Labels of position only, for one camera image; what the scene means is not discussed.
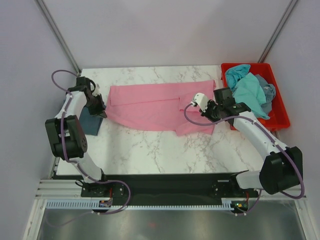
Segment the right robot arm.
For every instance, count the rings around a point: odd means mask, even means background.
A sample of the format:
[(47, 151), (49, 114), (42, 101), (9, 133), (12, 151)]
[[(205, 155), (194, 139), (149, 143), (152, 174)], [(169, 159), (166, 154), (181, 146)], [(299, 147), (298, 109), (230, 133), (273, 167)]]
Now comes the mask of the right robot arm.
[(230, 193), (240, 197), (247, 189), (261, 189), (270, 195), (285, 194), (286, 190), (300, 186), (296, 199), (301, 198), (305, 194), (302, 151), (272, 135), (245, 103), (235, 101), (228, 87), (213, 93), (215, 99), (209, 99), (203, 93), (195, 94), (193, 100), (201, 115), (214, 124), (228, 122), (244, 134), (263, 160), (260, 170), (238, 173), (236, 180), (229, 184)]

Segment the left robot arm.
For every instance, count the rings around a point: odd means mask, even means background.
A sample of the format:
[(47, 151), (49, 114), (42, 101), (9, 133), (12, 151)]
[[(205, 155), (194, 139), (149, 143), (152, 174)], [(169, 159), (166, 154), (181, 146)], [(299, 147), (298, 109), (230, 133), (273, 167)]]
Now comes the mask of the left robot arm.
[(66, 91), (65, 102), (59, 113), (45, 121), (49, 144), (53, 155), (72, 164), (86, 183), (93, 183), (92, 191), (99, 197), (106, 196), (110, 185), (104, 181), (104, 172), (88, 153), (88, 142), (80, 123), (83, 108), (89, 116), (107, 118), (106, 105), (97, 85), (85, 76), (76, 78), (76, 85)]

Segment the pink t shirt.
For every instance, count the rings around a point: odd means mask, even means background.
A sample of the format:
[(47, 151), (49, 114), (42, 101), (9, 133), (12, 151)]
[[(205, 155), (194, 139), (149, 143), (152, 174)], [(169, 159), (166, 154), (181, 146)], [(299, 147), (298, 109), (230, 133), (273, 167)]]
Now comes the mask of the pink t shirt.
[(106, 115), (120, 125), (141, 131), (173, 131), (177, 136), (193, 133), (211, 135), (214, 126), (198, 107), (188, 107), (197, 93), (213, 98), (214, 80), (183, 83), (113, 85)]

